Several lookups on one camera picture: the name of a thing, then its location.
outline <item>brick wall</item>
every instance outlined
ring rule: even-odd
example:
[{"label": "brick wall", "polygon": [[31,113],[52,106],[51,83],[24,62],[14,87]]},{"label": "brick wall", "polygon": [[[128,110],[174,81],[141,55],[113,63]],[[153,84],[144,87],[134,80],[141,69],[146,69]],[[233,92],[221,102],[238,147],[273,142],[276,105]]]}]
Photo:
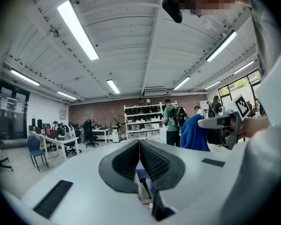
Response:
[{"label": "brick wall", "polygon": [[[159,104],[165,99],[171,99],[172,102],[177,101],[179,106],[186,109],[189,117],[195,114],[194,108],[199,105],[199,101],[207,100],[206,95],[189,95],[189,96],[172,96],[172,97],[156,97],[150,98],[151,104]],[[110,126],[111,119],[114,115],[124,115],[124,105],[131,107],[134,105],[144,105],[139,103],[138,99],[128,99],[119,101],[110,101],[103,103],[91,103],[82,105],[69,106],[69,122],[79,123],[81,126],[85,120],[94,119],[95,122]]]}]

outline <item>green shirt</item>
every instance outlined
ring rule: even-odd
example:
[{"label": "green shirt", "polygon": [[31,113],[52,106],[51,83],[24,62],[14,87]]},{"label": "green shirt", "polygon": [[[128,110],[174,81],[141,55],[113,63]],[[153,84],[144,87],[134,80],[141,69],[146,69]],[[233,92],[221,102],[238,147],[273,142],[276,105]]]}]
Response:
[{"label": "green shirt", "polygon": [[164,110],[163,116],[164,117],[168,117],[168,128],[167,131],[169,132],[174,132],[174,131],[178,131],[178,127],[175,125],[172,125],[171,121],[170,121],[170,111],[172,109],[174,109],[173,107],[177,108],[178,106],[176,104],[172,104],[171,106],[167,106]]}]

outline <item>white ceiling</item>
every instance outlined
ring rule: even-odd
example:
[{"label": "white ceiling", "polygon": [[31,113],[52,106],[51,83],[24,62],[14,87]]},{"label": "white ceiling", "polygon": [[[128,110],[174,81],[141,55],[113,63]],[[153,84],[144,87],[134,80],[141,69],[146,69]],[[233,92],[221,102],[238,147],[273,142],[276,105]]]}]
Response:
[{"label": "white ceiling", "polygon": [[[59,90],[79,101],[141,96],[144,88],[172,90],[188,75],[191,79],[179,92],[194,92],[256,58],[252,20],[242,5],[201,18],[185,11],[177,24],[162,9],[162,0],[71,0],[99,54],[90,61],[57,11],[65,1],[27,0],[26,18],[5,58],[54,99],[62,98]],[[51,37],[50,28],[58,30],[58,38]],[[237,37],[206,63],[220,35],[231,30]],[[16,79],[7,74],[5,79]],[[111,95],[108,79],[118,86],[119,96]]]}]

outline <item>white desk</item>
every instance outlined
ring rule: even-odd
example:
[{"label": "white desk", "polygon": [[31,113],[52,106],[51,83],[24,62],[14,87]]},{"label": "white desk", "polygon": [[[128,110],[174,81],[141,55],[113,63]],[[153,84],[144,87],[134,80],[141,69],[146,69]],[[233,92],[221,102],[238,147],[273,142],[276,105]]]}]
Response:
[{"label": "white desk", "polygon": [[65,146],[64,146],[65,143],[75,142],[76,153],[77,153],[77,155],[79,155],[79,148],[78,148],[78,142],[77,142],[78,138],[77,137],[61,141],[61,140],[56,140],[56,139],[49,138],[47,136],[43,136],[43,135],[37,134],[35,132],[31,132],[31,131],[29,131],[29,132],[30,132],[30,134],[32,134],[34,136],[39,136],[39,137],[43,138],[44,147],[45,147],[45,153],[46,153],[47,159],[49,159],[49,157],[48,157],[48,151],[47,151],[47,146],[46,146],[46,140],[56,144],[56,151],[57,151],[57,153],[58,153],[58,145],[61,146],[61,152],[62,152],[62,155],[64,156],[65,161],[67,160]]},{"label": "white desk", "polygon": [[106,139],[106,135],[108,134],[108,141],[110,142],[111,139],[109,137],[109,128],[107,129],[93,129],[93,133],[100,133],[100,132],[104,132],[104,138],[105,138],[105,144],[107,144],[107,139]]}]

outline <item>glass door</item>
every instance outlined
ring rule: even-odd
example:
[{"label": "glass door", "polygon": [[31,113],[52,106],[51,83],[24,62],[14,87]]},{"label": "glass door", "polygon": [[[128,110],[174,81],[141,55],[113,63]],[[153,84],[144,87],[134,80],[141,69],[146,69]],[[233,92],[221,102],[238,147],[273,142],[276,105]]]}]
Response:
[{"label": "glass door", "polygon": [[26,117],[30,93],[0,82],[0,139],[27,138]]}]

